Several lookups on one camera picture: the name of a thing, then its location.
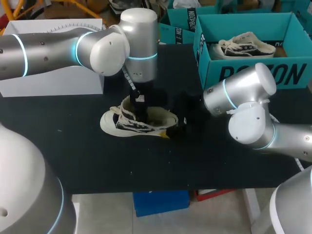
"floor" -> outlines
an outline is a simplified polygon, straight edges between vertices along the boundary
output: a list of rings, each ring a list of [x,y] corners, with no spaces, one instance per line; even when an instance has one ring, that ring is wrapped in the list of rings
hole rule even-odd
[[[260,208],[273,189],[257,189]],[[79,203],[77,234],[250,234],[250,222],[241,190],[189,208],[136,217],[132,193],[74,195]]]

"cardboard box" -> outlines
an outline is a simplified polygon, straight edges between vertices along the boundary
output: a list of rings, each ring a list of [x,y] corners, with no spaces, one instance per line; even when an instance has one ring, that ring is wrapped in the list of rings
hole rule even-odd
[[[303,29],[312,35],[312,2],[310,0],[297,0],[293,12],[303,26]]]
[[[168,16],[171,26],[189,30],[191,32],[195,32],[197,16],[218,13],[219,0],[216,1],[215,6],[205,6],[199,8],[173,9],[173,0],[170,0],[168,5]]]
[[[160,42],[165,44],[193,44],[194,32],[172,27],[166,14],[160,21]]]
[[[279,13],[287,13],[293,11],[295,0],[276,0],[273,11]]]
[[[54,33],[77,28],[78,25],[102,27],[101,19],[44,19],[10,21],[4,35]],[[43,74],[0,81],[3,97],[103,94],[104,77],[80,66],[65,67]]]
[[[249,31],[261,41],[283,46],[288,57],[211,60],[209,44]],[[305,88],[312,77],[312,41],[293,13],[198,16],[193,49],[204,89],[257,62],[267,65],[278,89]]]

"black mat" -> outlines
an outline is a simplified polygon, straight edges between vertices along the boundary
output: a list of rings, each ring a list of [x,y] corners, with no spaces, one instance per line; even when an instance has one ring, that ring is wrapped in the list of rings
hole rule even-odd
[[[160,46],[158,62],[157,85],[171,96],[201,92],[192,46]],[[235,142],[228,116],[188,129],[181,141],[105,134],[102,114],[129,87],[121,74],[104,86],[104,95],[0,98],[0,121],[39,147],[70,193],[275,187],[299,172],[291,157]],[[278,91],[270,103],[284,123],[312,123],[311,106],[308,89]]]

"shoe box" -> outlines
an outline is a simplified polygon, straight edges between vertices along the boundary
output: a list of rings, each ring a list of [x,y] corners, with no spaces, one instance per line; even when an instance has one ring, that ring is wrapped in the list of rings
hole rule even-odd
[[[195,32],[197,16],[219,14],[219,9],[219,0],[217,0],[213,6],[180,9],[174,9],[173,0],[170,0],[168,16],[171,26]]]
[[[168,14],[160,21],[160,42],[165,44],[193,44],[194,32],[170,25]]]
[[[312,35],[312,2],[310,0],[296,0],[293,12],[304,30]]]
[[[210,58],[211,44],[246,32],[253,32],[259,40],[277,47],[284,55],[230,60]],[[258,62],[270,69],[278,89],[305,88],[312,77],[312,41],[294,13],[200,15],[193,50],[203,89]]]
[[[159,24],[160,42],[165,44],[192,44],[197,16],[219,13],[219,0],[201,0],[202,7],[188,9],[174,9],[173,2],[169,0],[167,14]]]

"sneaker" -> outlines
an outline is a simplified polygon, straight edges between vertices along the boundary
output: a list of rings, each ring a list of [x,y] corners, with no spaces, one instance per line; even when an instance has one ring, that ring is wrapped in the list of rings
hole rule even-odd
[[[209,48],[212,60],[272,58],[276,48],[260,41],[254,33],[247,32],[230,40],[221,40]]]
[[[130,97],[126,97],[119,107],[113,106],[101,118],[101,129],[113,136],[132,137],[152,135],[166,137],[166,130],[177,125],[175,114],[162,107],[148,107],[148,123],[137,121]]]

